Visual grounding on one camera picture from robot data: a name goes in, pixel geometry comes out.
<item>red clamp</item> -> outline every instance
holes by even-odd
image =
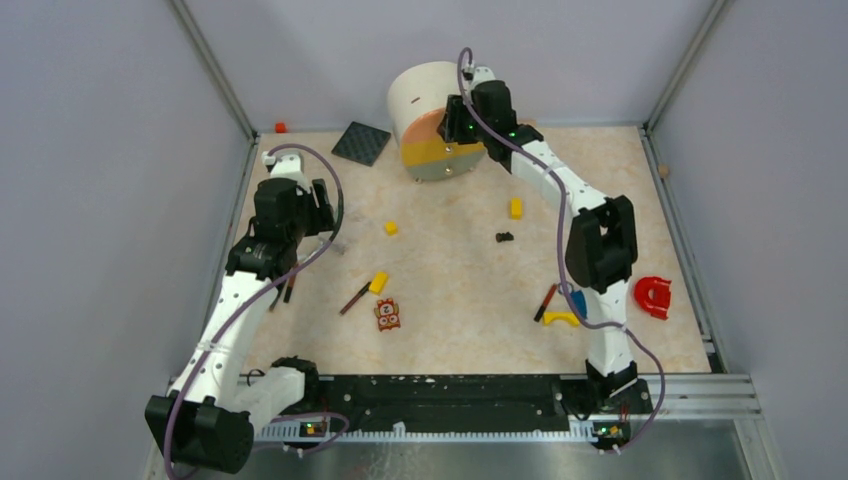
[[[645,277],[633,287],[633,297],[652,317],[668,320],[671,305],[671,281],[660,277]]]

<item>owl toy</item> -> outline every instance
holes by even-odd
[[[377,308],[374,309],[374,315],[377,315],[377,329],[391,330],[400,327],[400,308],[398,308],[394,299],[377,300]]]

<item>red toy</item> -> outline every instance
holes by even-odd
[[[645,277],[633,287],[633,297],[643,310],[652,317],[668,320],[671,305],[671,280],[660,277]]]
[[[374,315],[377,315],[377,329],[391,330],[400,327],[400,308],[391,298],[388,300],[377,300],[377,308],[374,309]]]

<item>wooden tabletop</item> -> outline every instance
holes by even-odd
[[[559,157],[599,190],[627,195],[636,211],[639,259],[635,280],[649,275],[672,282],[667,321],[641,311],[628,298],[628,326],[663,362],[667,372],[708,372],[701,334],[635,127],[541,128]],[[298,355],[322,374],[526,374],[585,370],[587,332],[565,322],[549,326],[533,315],[557,281],[556,212],[539,194],[483,158],[458,177],[416,184],[403,168],[394,139],[374,166],[330,154],[341,132],[265,134],[262,151],[302,143],[323,153],[345,192],[338,243],[296,279],[290,303],[266,314],[246,369],[266,369]],[[304,154],[310,179],[324,178],[320,162]],[[254,214],[253,193],[268,177],[254,165],[237,238]],[[509,201],[523,201],[524,217],[509,218]],[[384,224],[398,233],[388,236]],[[509,231],[515,241],[496,243]],[[300,253],[318,245],[301,243]],[[389,280],[380,297],[366,294],[346,315],[342,306],[378,271]],[[400,328],[379,331],[378,298],[400,308]],[[567,311],[555,297],[549,311]],[[640,372],[656,367],[632,347]]]

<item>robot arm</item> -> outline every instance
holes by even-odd
[[[475,111],[496,133],[545,164],[537,165],[489,135],[474,120],[459,95],[448,98],[439,134],[446,143],[482,142],[489,156],[512,175],[534,188],[558,208],[561,192],[551,172],[567,189],[567,214],[571,229],[565,263],[572,278],[585,291],[589,317],[627,323],[626,295],[631,266],[636,261],[633,206],[625,196],[609,198],[564,164],[541,133],[520,125],[512,110],[509,89],[487,67],[463,69]],[[587,373],[601,399],[614,396],[635,383],[636,364],[621,328],[590,330]]]
[[[218,342],[212,339],[244,302],[294,268],[297,247],[305,236],[332,231],[334,226],[326,186],[322,180],[307,183],[298,153],[283,152],[279,159],[266,156],[264,162],[270,178],[257,187],[256,216],[250,219],[248,233],[229,252],[209,324],[168,396],[152,396],[144,414],[164,450],[165,427],[177,393],[186,388],[200,356],[209,352],[177,413],[171,460],[228,473],[239,471],[247,461],[254,431],[303,398],[306,379],[302,371],[281,366],[271,368],[250,388],[238,386],[256,329],[279,295],[274,289],[250,304]]]

